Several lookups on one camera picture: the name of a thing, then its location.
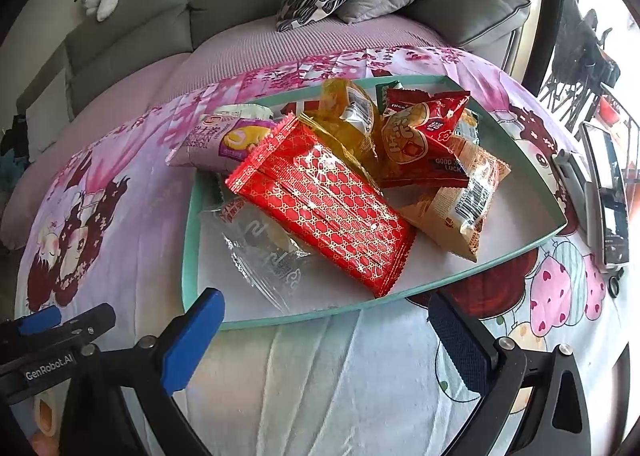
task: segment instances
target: beige snack package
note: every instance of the beige snack package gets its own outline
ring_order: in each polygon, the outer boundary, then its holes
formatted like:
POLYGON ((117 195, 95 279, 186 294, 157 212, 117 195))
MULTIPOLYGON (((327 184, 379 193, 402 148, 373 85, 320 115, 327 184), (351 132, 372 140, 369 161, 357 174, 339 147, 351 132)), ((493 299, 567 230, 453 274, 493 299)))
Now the beige snack package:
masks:
POLYGON ((459 136, 452 136, 447 147, 465 168, 468 187, 425 189, 416 203, 396 210, 447 252, 478 262, 482 225, 498 184, 511 170, 502 160, 459 136))

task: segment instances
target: gray sofa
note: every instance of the gray sofa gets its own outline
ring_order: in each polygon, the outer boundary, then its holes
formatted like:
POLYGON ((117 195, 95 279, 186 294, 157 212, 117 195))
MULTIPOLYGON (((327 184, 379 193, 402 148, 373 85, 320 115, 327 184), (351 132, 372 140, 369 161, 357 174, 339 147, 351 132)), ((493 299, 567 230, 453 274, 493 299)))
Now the gray sofa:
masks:
MULTIPOLYGON (((277 12, 282 0, 120 0, 98 23, 70 32, 17 99, 19 113, 66 69, 73 114, 117 81, 165 57, 192 52, 208 38, 277 12)), ((529 15, 527 0, 417 0, 401 11, 509 71, 514 44, 529 15)))

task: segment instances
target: tray rim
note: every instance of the tray rim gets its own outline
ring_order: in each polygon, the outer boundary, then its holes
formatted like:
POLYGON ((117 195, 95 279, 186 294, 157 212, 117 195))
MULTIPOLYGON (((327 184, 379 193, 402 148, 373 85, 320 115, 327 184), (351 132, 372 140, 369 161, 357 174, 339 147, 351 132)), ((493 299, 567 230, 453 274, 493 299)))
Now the tray rim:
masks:
MULTIPOLYGON (((420 84, 444 84, 450 88, 451 91, 461 90, 464 88, 459 86, 454 80, 452 80, 449 76, 446 75, 392 75, 392 76, 384 76, 384 77, 369 77, 365 79, 354 80, 356 84, 364 89, 370 89, 375 87, 377 84, 388 83, 391 81, 401 81, 403 84, 407 86, 415 86, 420 84)), ((296 100, 300 100, 302 98, 306 98, 308 96, 314 96, 315 94, 320 93, 320 84, 317 86, 308 86, 305 88, 297 88, 294 90, 285 91, 279 94, 258 97, 257 99, 251 100, 250 103, 255 104, 264 104, 267 106, 275 106, 279 104, 285 104, 287 102, 294 102, 296 100)), ((490 122, 490 126, 494 128, 495 131, 501 132, 504 136, 508 137, 511 141, 513 141, 512 137, 504 130, 504 128, 498 123, 487 110, 485 110, 473 97, 470 100, 471 110, 479 113, 481 115, 481 120, 483 122, 490 122)), ((551 190, 546 185, 545 181, 542 179, 542 176, 535 169, 533 164, 529 161, 529 159, 522 152, 522 159, 525 160, 525 164, 522 166, 526 170, 529 171, 530 176, 537 176, 540 180, 539 184, 532 184, 535 187, 536 192, 542 188, 548 192, 545 196, 552 195, 551 190)), ((189 211, 187 216, 187 224, 185 229, 185 238, 184 238, 184 248, 183 248, 183 256, 182 256, 182 271, 181 271, 181 289, 182 289, 182 305, 185 310, 189 309, 191 305, 198 298, 198 258, 200 255, 200 211, 203 207, 203 202, 205 198, 205 190, 207 185, 207 179, 211 181, 212 177, 210 173, 204 171, 196 171, 194 177, 193 188, 191 190, 191 197, 189 201, 189 211)), ((354 303, 346 306, 340 306, 338 308, 325 308, 321 310, 315 310, 310 312, 304 312, 300 314, 293 314, 287 316, 276 316, 276 317, 266 317, 259 319, 247 319, 241 321, 232 321, 232 322, 223 322, 220 326, 221 330, 232 330, 232 329, 242 329, 242 328, 256 328, 262 326, 271 326, 277 324, 290 324, 293 322, 300 322, 304 320, 317 319, 321 317, 337 315, 341 313, 346 313, 355 310, 361 310, 365 308, 370 308, 372 306, 377 306, 379 304, 384 304, 387 302, 395 301, 398 299, 406 298, 411 295, 416 295, 417 293, 426 292, 429 290, 435 290, 437 288, 446 286, 453 282, 456 282, 460 279, 465 279, 465 277, 474 276, 475 274, 480 274, 481 272, 485 272, 499 264, 503 264, 504 262, 510 261, 511 259, 517 258, 518 256, 525 254, 542 245, 552 237, 554 237, 560 230, 562 230, 566 224, 567 220, 562 212, 562 209, 556 202, 554 211, 557 211, 556 216, 552 215, 552 219, 558 224, 557 228, 552 232, 549 232, 545 236, 540 237, 538 240, 535 240, 532 243, 527 244, 521 248, 518 248, 514 252, 511 252, 507 255, 500 256, 500 258, 494 259, 493 261, 489 261, 480 265, 472 266, 468 270, 463 270, 462 272, 457 272, 456 274, 452 274, 449 277, 445 277, 438 281, 429 282, 427 284, 421 286, 415 286, 413 288, 403 290, 402 292, 390 293, 384 297, 380 298, 372 298, 366 301, 361 301, 359 303, 354 303)), ((546 200, 543 199, 543 204, 545 207, 549 207, 546 205, 546 200)))

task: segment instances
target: phone screen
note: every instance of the phone screen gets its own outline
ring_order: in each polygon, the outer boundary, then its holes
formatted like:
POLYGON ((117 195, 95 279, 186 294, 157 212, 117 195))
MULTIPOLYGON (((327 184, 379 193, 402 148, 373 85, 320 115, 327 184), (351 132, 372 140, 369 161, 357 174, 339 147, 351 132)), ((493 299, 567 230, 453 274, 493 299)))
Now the phone screen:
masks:
POLYGON ((586 125, 593 150, 604 225, 605 264, 629 262, 629 229, 625 185, 611 135, 586 125))

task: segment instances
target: yellow snack package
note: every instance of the yellow snack package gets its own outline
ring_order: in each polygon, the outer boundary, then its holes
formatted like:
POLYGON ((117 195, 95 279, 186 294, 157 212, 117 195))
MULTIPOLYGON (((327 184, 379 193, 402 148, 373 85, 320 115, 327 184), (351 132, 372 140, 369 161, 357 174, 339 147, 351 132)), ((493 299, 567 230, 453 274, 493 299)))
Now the yellow snack package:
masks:
MULTIPOLYGON (((346 79, 325 81, 318 109, 306 110, 305 114, 353 155, 366 169, 367 178, 377 179, 378 157, 374 137, 380 133, 380 113, 363 89, 346 79)), ((347 160, 340 156, 339 150, 335 150, 339 148, 325 145, 341 160, 347 160)))
POLYGON ((469 176, 467 188, 421 191, 418 201, 398 213, 447 252, 478 262, 480 233, 498 184, 511 169, 472 142, 452 136, 447 142, 469 176))

